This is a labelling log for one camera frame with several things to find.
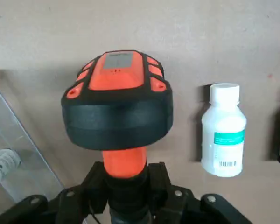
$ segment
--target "screw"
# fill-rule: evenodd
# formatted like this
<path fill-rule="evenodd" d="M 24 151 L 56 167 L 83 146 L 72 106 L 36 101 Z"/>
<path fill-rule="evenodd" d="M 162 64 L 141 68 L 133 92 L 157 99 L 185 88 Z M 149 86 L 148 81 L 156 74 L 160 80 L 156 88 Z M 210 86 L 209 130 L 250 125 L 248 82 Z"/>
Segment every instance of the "screw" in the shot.
<path fill-rule="evenodd" d="M 181 197 L 182 196 L 182 192 L 180 190 L 176 190 L 175 192 L 175 195 L 178 196 L 178 197 Z"/>
<path fill-rule="evenodd" d="M 35 197 L 35 198 L 33 198 L 33 199 L 30 201 L 31 204 L 36 204 L 36 203 L 38 203 L 38 202 L 39 202 L 39 198 L 38 198 L 38 197 Z"/>
<path fill-rule="evenodd" d="M 207 200 L 212 203 L 216 202 L 216 198 L 213 195 L 208 196 Z"/>
<path fill-rule="evenodd" d="M 72 197 L 74 194 L 75 194 L 75 192 L 69 191 L 69 192 L 67 192 L 66 196 L 67 197 Z"/>

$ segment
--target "white plastic bottle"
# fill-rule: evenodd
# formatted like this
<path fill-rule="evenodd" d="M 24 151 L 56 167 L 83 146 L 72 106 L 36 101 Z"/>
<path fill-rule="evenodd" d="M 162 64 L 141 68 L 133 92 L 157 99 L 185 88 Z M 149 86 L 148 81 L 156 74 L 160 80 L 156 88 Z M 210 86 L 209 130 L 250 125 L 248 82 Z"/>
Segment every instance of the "white plastic bottle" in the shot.
<path fill-rule="evenodd" d="M 247 119 L 239 104 L 239 85 L 210 86 L 210 108 L 202 117 L 202 166 L 216 176 L 232 177 L 243 169 Z"/>
<path fill-rule="evenodd" d="M 4 177 L 16 169 L 20 164 L 19 155 L 10 149 L 0 150 L 0 182 Z"/>

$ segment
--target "display screen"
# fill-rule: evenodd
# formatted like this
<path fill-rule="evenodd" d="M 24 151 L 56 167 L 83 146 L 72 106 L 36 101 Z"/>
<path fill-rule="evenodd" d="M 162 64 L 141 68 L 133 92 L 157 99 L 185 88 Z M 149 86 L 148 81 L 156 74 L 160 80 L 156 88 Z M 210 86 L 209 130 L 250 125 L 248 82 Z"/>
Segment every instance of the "display screen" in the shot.
<path fill-rule="evenodd" d="M 132 63 L 132 52 L 118 52 L 107 55 L 104 69 L 129 68 Z"/>

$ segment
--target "beige wall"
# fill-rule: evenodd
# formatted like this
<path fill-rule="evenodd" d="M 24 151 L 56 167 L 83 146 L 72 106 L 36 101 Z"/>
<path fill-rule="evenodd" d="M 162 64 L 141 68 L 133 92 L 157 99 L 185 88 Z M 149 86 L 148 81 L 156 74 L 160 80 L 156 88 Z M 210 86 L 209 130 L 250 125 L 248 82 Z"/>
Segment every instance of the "beige wall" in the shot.
<path fill-rule="evenodd" d="M 280 0 L 1 0 L 0 89 L 66 186 L 101 156 L 70 143 L 60 97 L 82 65 L 113 49 L 157 58 L 174 90 L 174 126 L 148 161 L 166 162 L 172 182 L 197 197 L 218 193 L 254 223 L 280 223 L 280 165 L 267 161 L 280 108 Z M 248 118 L 244 171 L 231 179 L 195 162 L 201 90 L 215 82 L 240 84 Z"/>

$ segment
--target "teal label stripe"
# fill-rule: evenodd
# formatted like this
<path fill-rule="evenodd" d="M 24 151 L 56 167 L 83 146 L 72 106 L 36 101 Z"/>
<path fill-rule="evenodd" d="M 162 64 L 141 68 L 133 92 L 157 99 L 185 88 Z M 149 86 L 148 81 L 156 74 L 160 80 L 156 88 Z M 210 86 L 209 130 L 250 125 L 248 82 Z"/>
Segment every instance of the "teal label stripe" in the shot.
<path fill-rule="evenodd" d="M 215 132 L 214 143 L 217 145 L 232 146 L 242 143 L 245 139 L 245 130 L 236 133 Z"/>

